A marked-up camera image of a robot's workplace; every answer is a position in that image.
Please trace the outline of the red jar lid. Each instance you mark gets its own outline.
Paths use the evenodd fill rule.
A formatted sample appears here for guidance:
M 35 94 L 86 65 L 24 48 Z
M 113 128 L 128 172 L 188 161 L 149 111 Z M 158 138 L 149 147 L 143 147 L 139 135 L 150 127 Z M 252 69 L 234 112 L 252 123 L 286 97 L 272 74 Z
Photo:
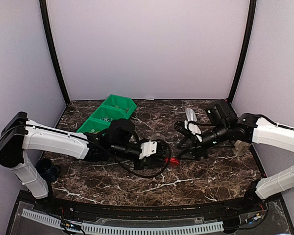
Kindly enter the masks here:
M 180 160 L 177 158 L 164 158 L 165 163 L 169 163 L 169 167 L 178 167 L 180 166 Z

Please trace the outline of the clear glass jar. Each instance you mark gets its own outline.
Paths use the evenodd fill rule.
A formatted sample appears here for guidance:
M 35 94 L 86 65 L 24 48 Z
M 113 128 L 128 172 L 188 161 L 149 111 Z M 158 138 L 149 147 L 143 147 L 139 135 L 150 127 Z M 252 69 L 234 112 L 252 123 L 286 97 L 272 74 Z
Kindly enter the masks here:
M 151 140 L 153 140 L 153 141 L 166 141 L 166 138 L 161 133 L 154 133 L 151 136 Z

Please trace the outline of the metal scoop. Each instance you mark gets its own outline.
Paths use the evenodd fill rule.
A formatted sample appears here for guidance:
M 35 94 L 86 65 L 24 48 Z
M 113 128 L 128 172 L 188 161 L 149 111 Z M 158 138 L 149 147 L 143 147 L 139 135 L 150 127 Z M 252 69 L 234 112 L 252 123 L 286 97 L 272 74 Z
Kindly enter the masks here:
M 195 123 L 197 122 L 196 114 L 193 109 L 186 108 L 185 113 L 186 113 L 186 120 L 184 121 L 185 124 L 188 124 L 189 121 L 195 122 Z

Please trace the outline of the green bin end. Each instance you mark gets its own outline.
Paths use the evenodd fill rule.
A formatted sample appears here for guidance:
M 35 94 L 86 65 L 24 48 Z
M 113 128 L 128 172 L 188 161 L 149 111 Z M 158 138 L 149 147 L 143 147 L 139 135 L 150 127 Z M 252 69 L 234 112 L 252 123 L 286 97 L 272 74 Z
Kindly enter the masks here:
M 122 112 L 126 119 L 129 119 L 137 109 L 136 103 L 128 97 L 119 96 L 115 94 L 109 95 L 102 105 L 113 107 Z

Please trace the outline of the green bin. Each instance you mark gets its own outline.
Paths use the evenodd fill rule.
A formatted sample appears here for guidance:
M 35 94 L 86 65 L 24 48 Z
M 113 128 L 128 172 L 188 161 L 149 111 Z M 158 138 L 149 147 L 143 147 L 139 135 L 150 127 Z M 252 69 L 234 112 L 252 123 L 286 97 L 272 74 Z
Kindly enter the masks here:
M 90 118 L 111 122 L 118 119 L 129 119 L 127 113 L 117 107 L 100 105 L 91 115 Z
M 107 129 L 110 122 L 106 122 L 96 118 L 87 119 L 82 126 L 77 130 L 78 133 L 98 133 L 104 129 Z

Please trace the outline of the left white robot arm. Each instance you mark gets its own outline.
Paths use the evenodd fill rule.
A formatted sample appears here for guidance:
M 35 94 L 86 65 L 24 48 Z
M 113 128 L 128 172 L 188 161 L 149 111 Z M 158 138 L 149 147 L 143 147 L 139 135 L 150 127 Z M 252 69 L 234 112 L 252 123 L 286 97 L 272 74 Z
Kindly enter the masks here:
M 87 162 L 114 159 L 127 172 L 144 179 L 161 175 L 169 165 L 172 152 L 161 139 L 140 140 L 135 125 L 128 119 L 113 120 L 97 133 L 76 133 L 41 125 L 17 113 L 0 135 L 0 165 L 11 169 L 48 213 L 59 210 L 52 197 L 47 170 L 34 167 L 26 151 L 41 150 L 74 157 Z

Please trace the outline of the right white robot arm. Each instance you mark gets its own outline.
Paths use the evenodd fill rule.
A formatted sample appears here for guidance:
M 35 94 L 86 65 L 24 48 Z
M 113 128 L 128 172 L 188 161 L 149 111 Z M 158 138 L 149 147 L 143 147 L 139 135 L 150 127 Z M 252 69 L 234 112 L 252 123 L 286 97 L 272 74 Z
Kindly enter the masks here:
M 209 119 L 213 128 L 204 132 L 199 128 L 200 123 L 193 120 L 174 124 L 176 131 L 184 135 L 181 143 L 191 141 L 186 147 L 178 145 L 181 149 L 178 159 L 183 159 L 188 153 L 191 160 L 207 158 L 207 149 L 224 141 L 264 144 L 294 153 L 294 128 L 276 123 L 264 115 L 244 113 L 240 117 L 210 116 Z M 294 165 L 268 178 L 253 181 L 240 202 L 240 208 L 244 212 L 251 212 L 262 200 L 291 188 L 294 188 Z

